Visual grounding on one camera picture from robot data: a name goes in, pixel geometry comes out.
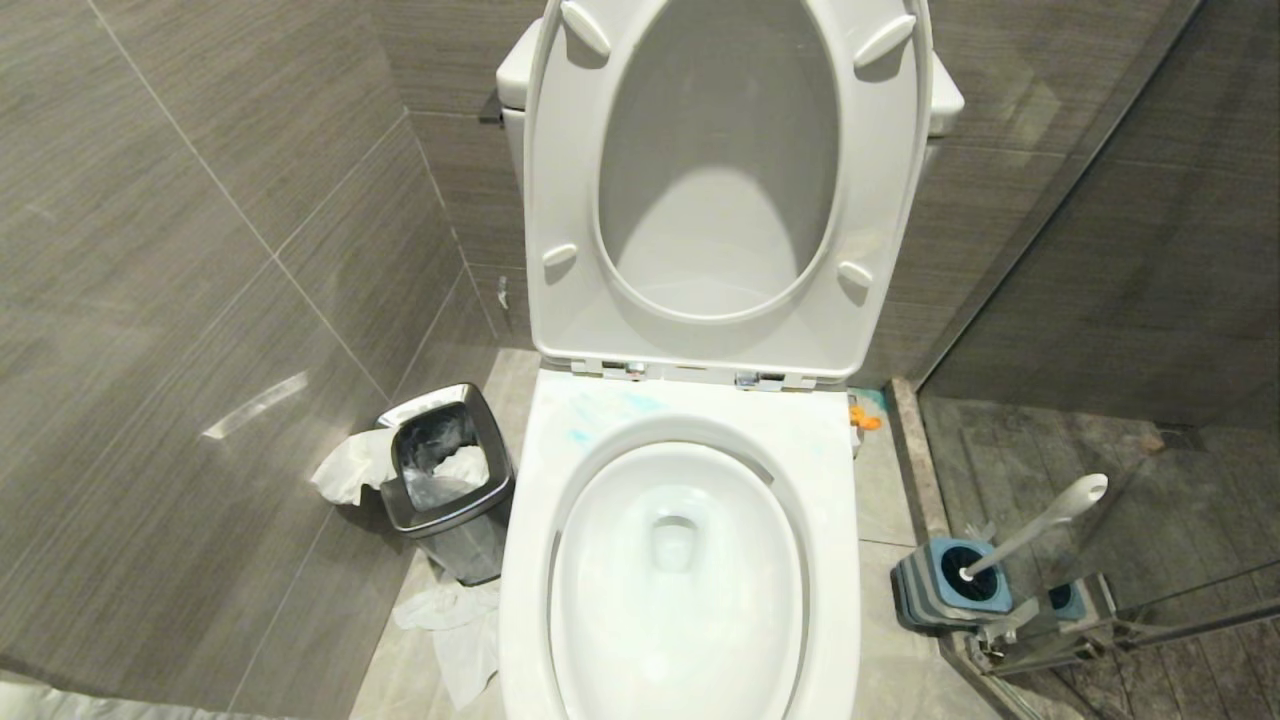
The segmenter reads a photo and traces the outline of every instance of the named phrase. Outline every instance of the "white toilet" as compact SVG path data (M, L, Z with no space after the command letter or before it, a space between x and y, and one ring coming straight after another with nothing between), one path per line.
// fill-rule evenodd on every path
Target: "white toilet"
M553 0L526 50L547 361L503 564L507 716L846 720L841 380L922 169L927 6Z

